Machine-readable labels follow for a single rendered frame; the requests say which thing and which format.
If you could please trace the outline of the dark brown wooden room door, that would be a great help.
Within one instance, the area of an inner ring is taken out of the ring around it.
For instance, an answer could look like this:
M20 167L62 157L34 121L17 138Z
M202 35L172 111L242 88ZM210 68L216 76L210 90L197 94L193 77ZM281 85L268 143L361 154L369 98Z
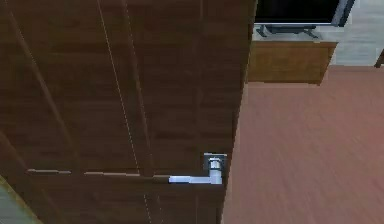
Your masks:
M221 224L257 0L0 0L0 178L38 224Z

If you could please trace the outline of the brown wooden television cabinet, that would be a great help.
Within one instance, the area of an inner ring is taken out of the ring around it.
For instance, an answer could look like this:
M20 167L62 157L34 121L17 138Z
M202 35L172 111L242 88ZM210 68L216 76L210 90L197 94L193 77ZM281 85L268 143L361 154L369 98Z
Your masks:
M254 28L247 65L247 81L320 85L337 47L309 30L272 33Z

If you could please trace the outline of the black television set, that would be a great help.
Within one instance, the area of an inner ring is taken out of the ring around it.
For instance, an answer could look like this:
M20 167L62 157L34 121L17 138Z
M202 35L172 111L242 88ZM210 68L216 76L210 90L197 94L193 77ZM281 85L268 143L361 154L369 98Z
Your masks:
M344 27L356 0L258 0L257 33L300 34L316 38L317 26Z

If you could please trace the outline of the dark brown wooden furniture leg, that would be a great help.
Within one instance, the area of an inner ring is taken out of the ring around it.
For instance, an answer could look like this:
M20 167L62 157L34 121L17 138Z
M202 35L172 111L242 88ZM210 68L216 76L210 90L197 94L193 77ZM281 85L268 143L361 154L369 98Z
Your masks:
M381 51L376 63L374 64L375 68L380 68L384 64L384 49Z

